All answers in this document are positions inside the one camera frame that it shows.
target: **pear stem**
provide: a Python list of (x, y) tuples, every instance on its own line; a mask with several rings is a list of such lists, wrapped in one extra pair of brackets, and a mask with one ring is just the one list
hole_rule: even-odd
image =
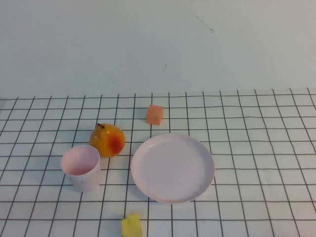
[(97, 126), (101, 126), (101, 128), (104, 128), (104, 125), (97, 123)]

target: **plate rim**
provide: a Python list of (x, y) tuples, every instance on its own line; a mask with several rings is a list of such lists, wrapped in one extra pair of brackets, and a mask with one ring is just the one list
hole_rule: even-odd
[[(203, 147), (203, 149), (205, 149), (209, 154), (210, 154), (210, 160), (211, 160), (211, 163), (213, 164), (213, 168), (212, 168), (212, 172), (213, 172), (213, 175), (211, 176), (211, 179), (209, 181), (209, 184), (208, 185), (205, 185), (205, 188), (199, 192), (194, 198), (192, 199), (188, 199), (188, 200), (179, 200), (179, 201), (170, 201), (170, 202), (166, 202), (166, 201), (163, 201), (163, 200), (160, 200), (159, 198), (153, 198), (151, 197), (151, 195), (149, 195), (149, 193), (147, 193), (146, 191), (144, 191), (142, 188), (140, 188), (140, 186), (137, 184), (137, 182), (135, 181), (135, 173), (137, 172), (136, 171), (136, 168), (135, 168), (135, 155), (137, 155), (137, 151), (140, 150), (142, 147), (145, 147), (147, 146), (147, 144), (149, 143), (150, 140), (152, 139), (157, 139), (157, 137), (176, 137), (178, 139), (191, 139), (192, 141), (195, 141), (197, 143), (199, 143), (201, 145), (201, 147)], [(215, 176), (215, 162), (214, 162), (214, 158), (213, 158), (213, 155), (212, 153), (202, 144), (202, 142), (200, 142), (199, 140), (195, 139), (194, 137), (191, 137), (191, 136), (188, 136), (188, 135), (184, 135), (184, 134), (178, 134), (178, 133), (164, 133), (164, 134), (160, 134), (160, 135), (157, 135), (157, 136), (154, 136), (154, 137), (151, 137), (149, 138), (148, 140), (146, 140), (145, 142), (143, 142), (138, 148), (137, 150), (135, 151), (134, 155), (133, 155), (133, 159), (132, 159), (132, 162), (131, 162), (131, 175), (132, 175), (132, 178), (133, 178), (133, 181), (135, 183), (135, 185), (137, 186), (137, 188), (143, 193), (145, 194), (147, 197), (157, 201), (157, 202), (160, 202), (160, 203), (166, 203), (166, 204), (177, 204), (177, 203), (185, 203), (185, 202), (190, 202), (194, 199), (196, 199), (197, 197), (199, 197), (200, 195), (202, 195), (208, 188), (209, 186), (212, 184), (213, 180), (214, 180), (214, 176)]]

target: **white wall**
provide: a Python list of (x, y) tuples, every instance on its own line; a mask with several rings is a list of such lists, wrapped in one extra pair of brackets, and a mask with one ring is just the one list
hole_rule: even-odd
[(0, 97), (316, 87), (315, 25), (314, 0), (0, 0)]

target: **black grid line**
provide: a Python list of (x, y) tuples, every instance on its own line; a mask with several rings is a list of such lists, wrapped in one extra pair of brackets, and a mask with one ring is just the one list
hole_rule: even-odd
[(23, 123), (22, 123), (22, 125), (21, 125), (20, 130), (18, 131), (19, 133), (18, 133), (18, 136), (17, 136), (16, 139), (15, 139), (15, 142), (13, 143), (13, 147), (12, 147), (12, 149), (11, 149), (9, 158), (8, 158), (8, 160), (6, 161), (6, 164), (5, 164), (5, 166), (4, 166), (4, 169), (6, 169), (8, 163), (9, 163), (9, 160), (10, 160), (10, 158), (11, 158), (11, 156), (12, 156), (12, 152), (13, 152), (13, 150), (14, 150), (15, 145), (17, 144), (17, 141), (18, 141), (19, 136), (20, 136), (20, 134), (21, 134), (22, 128), (23, 128), (24, 123), (25, 123), (25, 121), (26, 121), (26, 117), (29, 115), (29, 112), (30, 112), (30, 110), (28, 110), (28, 112), (27, 112), (25, 118), (23, 119)]
[[(126, 184), (107, 184), (108, 186), (126, 186)], [(218, 186), (220, 185), (237, 185), (237, 184), (224, 184), (224, 183), (218, 183)], [(239, 186), (245, 186), (245, 185), (250, 185), (250, 186), (254, 186), (255, 184), (239, 184)], [(277, 184), (262, 184), (264, 186), (273, 186), (273, 185), (282, 185), (282, 183), (277, 183)], [(286, 186), (306, 186), (306, 184), (285, 184)], [(39, 186), (39, 184), (2, 184), (0, 185), (0, 187), (35, 187), (35, 186)], [(72, 184), (42, 184), (41, 186), (73, 186)]]
[[(60, 203), (60, 202), (69, 202), (69, 203), (79, 203), (78, 200), (76, 201), (66, 201), (66, 200), (59, 200), (59, 201), (14, 201), (14, 203)], [(82, 200), (81, 203), (84, 202), (125, 202), (125, 200), (104, 200), (104, 201), (94, 201), (94, 200)], [(143, 203), (148, 203), (148, 200), (128, 200), (127, 202), (143, 202)], [(201, 203), (201, 202), (264, 202), (262, 200), (247, 200), (247, 201), (239, 201), (239, 200), (196, 200), (196, 203)], [(310, 203), (311, 201), (266, 201), (267, 203)], [(0, 201), (0, 203), (12, 203), (12, 201)]]
[[(241, 102), (240, 102), (240, 97), (239, 97), (239, 92), (238, 92), (238, 91), (237, 91), (237, 95), (238, 95), (238, 101), (239, 101), (239, 104), (240, 104), (241, 113), (242, 113), (242, 115), (243, 115), (243, 110), (242, 110), (242, 106), (241, 106)], [(259, 183), (260, 183), (260, 188), (261, 188), (262, 196), (263, 196), (263, 199), (264, 199), (264, 202), (265, 202), (265, 205), (266, 205), (266, 209), (267, 209), (267, 213), (268, 213), (268, 217), (269, 217), (269, 220), (270, 220), (270, 226), (271, 226), (272, 234), (273, 234), (273, 236), (275, 236), (275, 232), (274, 232), (274, 230), (273, 230), (272, 221), (271, 221), (271, 218), (270, 218), (270, 213), (269, 213), (269, 209), (268, 209), (268, 205), (267, 205), (267, 201), (266, 201), (266, 196), (265, 196), (265, 193), (264, 193), (263, 188), (262, 188), (262, 183), (261, 183), (261, 179), (260, 179), (260, 175), (259, 175), (259, 171), (258, 171), (256, 159), (255, 159), (255, 156), (254, 156), (254, 154), (253, 154), (253, 148), (252, 148), (252, 144), (251, 144), (251, 142), (250, 142), (250, 137), (249, 137), (249, 133), (248, 133), (248, 130), (247, 130), (247, 124), (246, 124), (245, 118), (243, 118), (243, 122), (244, 122), (244, 125), (245, 125), (245, 128), (246, 128), (246, 133), (247, 133), (248, 141), (249, 141), (250, 148), (251, 148), (251, 153), (252, 153), (253, 162), (254, 162), (255, 167), (256, 167), (257, 176), (258, 176), (258, 179), (259, 179)]]
[[(53, 146), (54, 146), (54, 142), (52, 143), (52, 146), (51, 146), (51, 149), (50, 149), (49, 154), (51, 154), (51, 152), (52, 152), (52, 150), (53, 150)], [(28, 231), (29, 226), (30, 226), (32, 214), (33, 214), (33, 212), (34, 212), (34, 208), (35, 208), (35, 205), (36, 205), (36, 201), (37, 201), (37, 198), (38, 198), (39, 193), (40, 193), (40, 188), (41, 188), (41, 185), (42, 185), (42, 182), (43, 182), (43, 179), (44, 179), (46, 170), (47, 170), (47, 166), (48, 166), (48, 163), (49, 163), (49, 159), (50, 159), (50, 156), (48, 156), (48, 159), (47, 159), (47, 162), (46, 162), (46, 165), (45, 165), (45, 169), (44, 169), (44, 172), (43, 172), (43, 175), (42, 175), (40, 184), (39, 184), (39, 189), (38, 189), (38, 191), (37, 191), (36, 198), (35, 198), (35, 201), (34, 201), (34, 204), (33, 204), (33, 207), (32, 207), (32, 212), (31, 212), (30, 218), (28, 219), (28, 224), (27, 224), (26, 229), (25, 229), (24, 237), (26, 236), (27, 231)]]
[[(63, 109), (63, 113), (62, 113), (62, 115), (61, 115), (61, 118), (62, 118), (63, 115), (64, 115), (65, 108), (66, 108), (66, 106), (67, 106), (67, 102), (68, 102), (68, 98), (66, 99), (65, 106), (64, 106), (64, 109)], [(57, 130), (59, 129), (60, 124), (61, 124), (61, 120), (60, 120), (60, 122), (59, 122), (59, 124), (58, 124)], [(62, 184), (64, 184), (64, 180), (65, 180), (65, 174), (64, 174), (64, 176), (63, 176)], [(57, 202), (56, 202), (56, 206), (55, 206), (55, 210), (54, 210), (53, 219), (55, 218), (55, 215), (56, 215), (56, 210), (57, 210), (58, 201), (59, 201), (59, 197), (60, 197), (60, 194), (61, 194), (62, 187), (63, 187), (63, 186), (61, 186), (60, 189), (59, 189), (59, 194), (58, 194), (58, 198), (57, 198)], [(50, 236), (50, 233), (51, 233), (51, 229), (52, 229), (52, 227), (53, 227), (53, 224), (54, 224), (54, 221), (52, 221), (51, 224), (50, 224), (50, 228), (49, 228), (49, 232), (48, 232), (48, 237)]]
[[(79, 122), (80, 122), (80, 118), (81, 118), (81, 114), (82, 114), (82, 109), (83, 109), (83, 105), (84, 105), (84, 100), (85, 100), (85, 96), (83, 98), (83, 101), (82, 101), (82, 107), (81, 107), (81, 111), (80, 111), (80, 115), (79, 115), (79, 119), (78, 119), (78, 123), (77, 123), (77, 128), (79, 126)], [(82, 194), (80, 195), (80, 202), (79, 202), (79, 206), (78, 206), (78, 212), (77, 212), (77, 217), (76, 217), (76, 220), (75, 220), (75, 226), (74, 226), (74, 232), (73, 232), (73, 237), (75, 236), (75, 233), (76, 233), (76, 226), (77, 226), (77, 220), (78, 220), (78, 217), (79, 217), (79, 211), (80, 211), (80, 206), (81, 206), (81, 201), (82, 201)]]
[[(269, 139), (269, 141), (270, 141), (270, 145), (271, 145), (271, 148), (272, 148), (272, 152), (273, 152), (273, 154), (274, 154), (274, 158), (275, 158), (275, 161), (276, 161), (276, 166), (277, 166), (277, 168), (279, 169), (279, 165), (278, 165), (278, 162), (277, 162), (277, 158), (276, 158), (276, 155), (275, 155), (275, 152), (274, 152), (273, 145), (272, 145), (271, 140), (270, 140), (270, 136), (269, 136), (268, 129), (267, 129), (267, 126), (266, 126), (266, 122), (264, 121), (263, 118), (262, 118), (262, 120), (263, 120), (263, 123), (264, 123), (265, 128), (266, 128), (266, 133), (267, 133), (268, 139)], [(284, 192), (285, 192), (285, 195), (286, 195), (286, 199), (287, 199), (287, 201), (288, 201), (288, 205), (289, 205), (289, 207), (290, 207), (291, 215), (292, 215), (293, 220), (294, 220), (294, 223), (295, 223), (295, 227), (296, 227), (296, 230), (297, 230), (297, 234), (300, 236), (300, 232), (299, 232), (299, 230), (298, 230), (297, 223), (296, 223), (296, 220), (295, 220), (295, 218), (294, 218), (293, 210), (292, 210), (292, 207), (291, 207), (291, 204), (290, 204), (290, 200), (289, 200), (289, 198), (288, 198), (288, 194), (287, 194), (287, 191), (286, 191), (286, 188), (285, 188), (285, 185), (284, 185), (284, 181), (283, 181), (283, 177), (282, 177), (281, 171), (278, 170), (278, 172), (279, 172), (279, 175), (280, 175), (280, 178), (281, 178), (281, 181), (282, 181), (282, 185), (283, 185), (283, 188), (284, 188)]]
[[(202, 92), (202, 94), (203, 94), (203, 104), (205, 106), (204, 91)], [(207, 117), (206, 117), (206, 108), (204, 108), (204, 113), (205, 113), (205, 122), (206, 122), (207, 137), (208, 137), (208, 146), (209, 146), (210, 152), (212, 153), (212, 146), (211, 146), (211, 142), (209, 139), (209, 129), (208, 129), (208, 122), (207, 122)], [(222, 237), (224, 237), (223, 224), (222, 224), (222, 218), (221, 218), (221, 210), (219, 207), (218, 192), (217, 192), (217, 185), (216, 185), (216, 177), (215, 176), (214, 176), (214, 186), (215, 186), (215, 193), (216, 193), (216, 200), (217, 200), (218, 216), (219, 216), (219, 220), (220, 220), (220, 224), (221, 224)]]
[[(132, 132), (130, 135), (130, 140), (133, 141), (133, 127), (134, 127), (134, 116), (135, 116), (135, 103), (136, 103), (136, 94), (134, 95), (134, 109), (133, 109), (133, 120), (132, 120)], [(125, 205), (124, 205), (124, 218), (126, 217), (126, 204), (127, 204), (127, 192), (128, 192), (128, 181), (129, 181), (129, 170), (130, 162), (132, 156), (132, 144), (129, 145), (129, 159), (128, 159), (128, 171), (127, 171), (127, 182), (126, 182), (126, 194), (125, 194)]]
[[(150, 138), (152, 137), (152, 129), (153, 129), (153, 125), (150, 124)], [(147, 233), (146, 236), (148, 237), (148, 232), (149, 232), (149, 197), (148, 197), (148, 205), (147, 205)]]
[[(32, 102), (31, 102), (30, 108), (31, 108), (31, 106), (32, 106), (32, 104), (33, 104), (33, 102), (34, 102), (34, 98), (35, 98), (35, 97), (33, 97), (33, 100), (32, 100)], [(12, 152), (13, 152), (14, 147), (15, 147), (15, 145), (13, 145), (13, 147), (12, 147), (12, 150), (11, 150), (11, 152), (10, 152), (9, 158), (8, 158), (6, 164), (5, 164), (4, 169), (6, 168), (6, 166), (7, 166), (8, 163), (9, 163), (9, 160), (10, 160), (10, 157), (11, 157), (11, 155), (12, 155)], [(25, 171), (23, 171), (23, 173), (22, 173), (21, 179), (20, 179), (20, 181), (19, 181), (19, 185), (21, 184), (21, 181), (22, 181), (22, 179), (23, 179), (24, 172), (25, 172)], [(0, 237), (2, 236), (3, 231), (4, 231), (4, 229), (5, 229), (5, 226), (6, 226), (6, 224), (7, 224), (7, 219), (9, 218), (9, 215), (10, 215), (10, 213), (11, 213), (12, 206), (13, 206), (13, 203), (14, 203), (14, 200), (15, 200), (15, 197), (16, 197), (16, 194), (18, 193), (18, 190), (19, 190), (19, 185), (17, 186), (16, 192), (15, 192), (15, 194), (14, 194), (13, 202), (12, 202), (12, 204), (11, 204), (11, 206), (10, 206), (8, 215), (7, 215), (6, 220), (5, 220), (5, 222), (4, 222), (4, 225), (3, 225), (3, 228), (2, 228), (2, 231), (1, 231), (1, 234), (0, 234)]]
[[(34, 102), (34, 98), (33, 98), (32, 102), (31, 102), (30, 108), (32, 107), (33, 102)], [(45, 114), (46, 114), (46, 112), (47, 112), (47, 108), (48, 108), (48, 106), (49, 106), (49, 102), (50, 102), (50, 100), (48, 101), (48, 104), (47, 104), (47, 107), (46, 107)], [(42, 121), (41, 121), (41, 123), (40, 123), (39, 128), (41, 128), (41, 126), (42, 126), (43, 122), (44, 122), (44, 117), (43, 117), (43, 119), (42, 119)], [(40, 132), (40, 130), (37, 132), (35, 140), (38, 138), (39, 132)], [(23, 179), (23, 176), (24, 176), (24, 173), (25, 173), (26, 166), (27, 166), (27, 164), (28, 164), (28, 162), (29, 162), (29, 160), (30, 160), (30, 157), (31, 157), (31, 154), (32, 154), (32, 151), (33, 151), (34, 145), (35, 145), (35, 143), (32, 145), (32, 148), (31, 148), (31, 151), (30, 151), (29, 157), (28, 157), (28, 159), (27, 159), (27, 161), (26, 161), (26, 164), (25, 164), (24, 170), (23, 170), (23, 172), (22, 172), (22, 175), (21, 175), (21, 178), (20, 178), (19, 184), (18, 184), (17, 189), (16, 189), (16, 192), (15, 192), (15, 194), (14, 194), (13, 202), (12, 202), (12, 204), (11, 204), (11, 206), (10, 206), (10, 209), (9, 209), (9, 212), (8, 212), (7, 218), (6, 218), (6, 220), (5, 220), (4, 226), (3, 226), (3, 228), (2, 228), (2, 231), (1, 231), (0, 237), (2, 236), (3, 231), (4, 231), (4, 228), (5, 228), (6, 224), (7, 224), (7, 220), (8, 220), (8, 218), (9, 218), (10, 213), (11, 213), (11, 210), (12, 210), (12, 207), (13, 207), (13, 204), (14, 204), (14, 200), (15, 200), (16, 195), (17, 195), (17, 193), (18, 193), (18, 190), (19, 190), (20, 184), (21, 184), (21, 182), (22, 182), (22, 179)], [(11, 155), (12, 155), (12, 152), (13, 152), (14, 146), (13, 146), (13, 148), (12, 148), (12, 151), (11, 151), (11, 153), (10, 153), (10, 156), (9, 156), (9, 158), (8, 158), (8, 161), (7, 161), (7, 163), (6, 163), (6, 166), (7, 166), (8, 162), (9, 162), (9, 159), (10, 159), (10, 157), (11, 157)]]
[(9, 119), (10, 116), (11, 116), (12, 111), (14, 110), (14, 106), (15, 106), (17, 100), (18, 100), (18, 98), (15, 99), (14, 104), (13, 104), (12, 108), (10, 109), (10, 113), (9, 113), (9, 115), (8, 115), (8, 118), (5, 120), (5, 123), (4, 123), (4, 125), (3, 125), (3, 128), (2, 128), (2, 130), (1, 130), (1, 132), (0, 132), (0, 137), (1, 137), (1, 135), (2, 135), (2, 132), (3, 132), (3, 130), (4, 130), (5, 126), (6, 126), (6, 124), (7, 124), (7, 122), (8, 122), (8, 119)]
[[(305, 185), (306, 185), (306, 188), (307, 188), (307, 191), (308, 191), (308, 193), (309, 193), (309, 196), (310, 196), (311, 202), (312, 202), (312, 204), (313, 204), (314, 211), (316, 212), (315, 204), (314, 204), (314, 202), (313, 202), (313, 198), (312, 198), (312, 195), (311, 195), (310, 189), (309, 189), (309, 187), (308, 187), (308, 185), (307, 185), (307, 183), (306, 183), (306, 180), (305, 180), (305, 177), (304, 177), (304, 173), (303, 173), (303, 171), (302, 171), (302, 169), (301, 169), (301, 165), (300, 165), (300, 162), (299, 162), (299, 160), (298, 160), (298, 158), (297, 158), (297, 155), (296, 155), (296, 152), (295, 152), (294, 145), (293, 145), (293, 143), (292, 143), (292, 141), (291, 141), (290, 135), (288, 134), (288, 131), (287, 131), (286, 125), (285, 125), (285, 123), (284, 123), (284, 119), (283, 119), (283, 117), (282, 117), (282, 115), (281, 115), (281, 112), (280, 112), (279, 107), (277, 108), (277, 110), (278, 110), (278, 112), (280, 113), (280, 116), (281, 116), (281, 119), (282, 119), (283, 125), (284, 125), (284, 127), (285, 127), (285, 131), (286, 131), (287, 137), (288, 137), (288, 139), (289, 139), (289, 141), (290, 141), (290, 143), (291, 143), (291, 146), (292, 146), (292, 149), (293, 149), (293, 152), (294, 152), (294, 155), (295, 155), (296, 161), (297, 161), (298, 166), (299, 166), (299, 168), (300, 168), (301, 174), (302, 174), (302, 176), (303, 176), (304, 183), (305, 183)], [(304, 126), (304, 128), (305, 128), (305, 130), (306, 130), (306, 127), (305, 127), (305, 125), (304, 125), (304, 122), (303, 122), (302, 118), (301, 118), (301, 121), (302, 121), (303, 126)], [(314, 152), (315, 152), (315, 154), (316, 154), (316, 150), (315, 150), (315, 147), (314, 147), (314, 145), (313, 145), (313, 143), (312, 143), (312, 142), (311, 142), (311, 145), (312, 145), (312, 147), (313, 147), (313, 149), (314, 149)]]
[[(32, 221), (98, 221), (99, 219), (32, 219)], [(101, 221), (120, 221), (116, 218), (102, 218)], [(150, 221), (170, 221), (170, 219), (149, 219)], [(174, 221), (195, 221), (195, 219), (173, 219)], [(197, 219), (198, 221), (219, 221), (219, 219)], [(293, 219), (271, 219), (272, 221), (293, 221)], [(28, 221), (28, 219), (8, 219), (8, 221)], [(222, 221), (269, 221), (269, 219), (222, 219)], [(295, 219), (295, 221), (316, 221), (316, 219)]]
[[(118, 98), (117, 98), (117, 107), (118, 107), (118, 104), (119, 104), (119, 94), (118, 94)], [(118, 110), (116, 109), (116, 110), (115, 110), (114, 125), (116, 124), (117, 113), (118, 113)], [(100, 213), (100, 220), (99, 220), (99, 227), (98, 227), (98, 237), (99, 237), (99, 235), (100, 235), (100, 227), (101, 227), (101, 220), (102, 220), (103, 206), (104, 206), (104, 197), (105, 197), (105, 191), (106, 191), (107, 182), (108, 182), (110, 161), (111, 161), (111, 159), (109, 158), (109, 161), (108, 161), (108, 169), (107, 169), (107, 175), (106, 175), (106, 177), (105, 177), (105, 183), (104, 183), (104, 191), (103, 191), (103, 197), (102, 197), (102, 204), (101, 204), (101, 213)]]
[[(224, 108), (223, 108), (223, 115), (224, 115), (224, 120), (225, 120), (225, 127), (228, 128), (228, 127), (227, 127), (226, 118), (225, 118), (225, 110), (224, 110)], [(231, 142), (230, 142), (228, 130), (227, 130), (227, 137), (228, 137), (228, 142), (229, 142), (229, 146), (230, 146), (231, 153), (233, 153), (232, 145), (231, 145)], [(235, 161), (234, 161), (233, 156), (232, 156), (232, 161), (233, 161), (233, 166), (234, 166), (234, 168), (236, 168), (236, 166), (235, 166)], [(239, 192), (239, 197), (240, 197), (240, 201), (241, 201), (240, 203), (241, 203), (241, 208), (242, 208), (242, 214), (243, 214), (243, 218), (244, 218), (244, 220), (245, 220), (247, 236), (249, 237), (249, 232), (248, 232), (248, 227), (247, 227), (247, 222), (246, 222), (246, 216), (245, 216), (245, 210), (244, 210), (244, 208), (243, 208), (243, 203), (242, 203), (242, 198), (241, 198), (240, 187), (239, 187), (239, 183), (238, 183), (238, 177), (237, 177), (237, 172), (236, 172), (236, 170), (235, 170), (235, 177), (236, 177), (237, 187), (238, 187), (238, 192)]]
[[(189, 126), (189, 112), (188, 112), (188, 99), (187, 99), (187, 93), (186, 93), (186, 106), (187, 106), (187, 122), (188, 122), (188, 134), (190, 135), (190, 126)], [(196, 205), (196, 200), (193, 200), (194, 202), (194, 213), (196, 216), (196, 230), (197, 230), (197, 237), (198, 237), (198, 218), (197, 218), (197, 205)]]
[[(309, 93), (306, 92), (305, 94), (304, 93), (295, 93), (294, 95), (308, 95)], [(270, 94), (258, 94), (258, 96), (271, 96), (273, 95), (272, 91)], [(291, 95), (291, 93), (284, 93), (284, 94), (276, 94), (276, 95), (280, 95), (280, 96), (283, 96), (283, 95)], [(188, 95), (187, 97), (201, 97), (201, 95)], [(218, 95), (204, 95), (205, 97), (220, 97), (219, 93)], [(236, 97), (237, 94), (235, 95), (222, 95), (222, 97)], [(251, 95), (240, 95), (240, 97), (254, 97), (255, 94), (251, 94)], [(113, 95), (113, 96), (103, 96), (104, 99), (115, 99), (117, 96), (116, 95)], [(167, 98), (168, 96), (156, 96), (154, 95), (153, 96), (154, 98)], [(170, 98), (184, 98), (185, 95), (181, 95), (181, 96), (170, 96)], [(54, 100), (62, 100), (62, 99), (82, 99), (82, 97), (53, 97), (52, 99)], [(99, 99), (100, 97), (86, 97), (86, 99)], [(127, 98), (134, 98), (133, 96), (120, 96), (119, 97), (120, 99), (127, 99)], [(137, 98), (151, 98), (151, 96), (137, 96)], [(0, 100), (16, 100), (16, 99), (19, 99), (19, 100), (30, 100), (30, 98), (2, 98)], [(43, 97), (43, 98), (35, 98), (35, 100), (49, 100), (49, 97)]]
[[(171, 123), (170, 123), (170, 92), (168, 93), (168, 113), (169, 113), (169, 133), (171, 133)], [(173, 237), (173, 207), (172, 204), (170, 205), (171, 211), (171, 237)]]

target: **cup rim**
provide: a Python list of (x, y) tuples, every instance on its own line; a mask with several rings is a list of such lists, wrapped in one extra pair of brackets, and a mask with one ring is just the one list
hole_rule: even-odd
[[(88, 171), (88, 172), (86, 172), (84, 174), (80, 174), (80, 175), (73, 175), (73, 174), (70, 174), (70, 173), (68, 173), (68, 172), (66, 172), (64, 170), (64, 168), (63, 168), (63, 160), (64, 160), (64, 157), (66, 156), (67, 153), (69, 153), (69, 152), (71, 152), (71, 151), (73, 151), (73, 150), (75, 150), (75, 149), (77, 149), (79, 147), (87, 147), (89, 149), (92, 148), (93, 150), (95, 150), (97, 152), (97, 154), (98, 154), (98, 162), (95, 164), (95, 166), (90, 171)], [(64, 155), (61, 158), (60, 166), (61, 166), (62, 171), (65, 174), (67, 174), (68, 176), (71, 176), (71, 177), (82, 177), (84, 175), (88, 175), (89, 173), (93, 172), (93, 170), (98, 166), (99, 163), (100, 163), (100, 154), (99, 154), (99, 151), (95, 147), (93, 147), (91, 145), (78, 145), (78, 146), (71, 147), (69, 150), (66, 151), (66, 153), (64, 153)]]

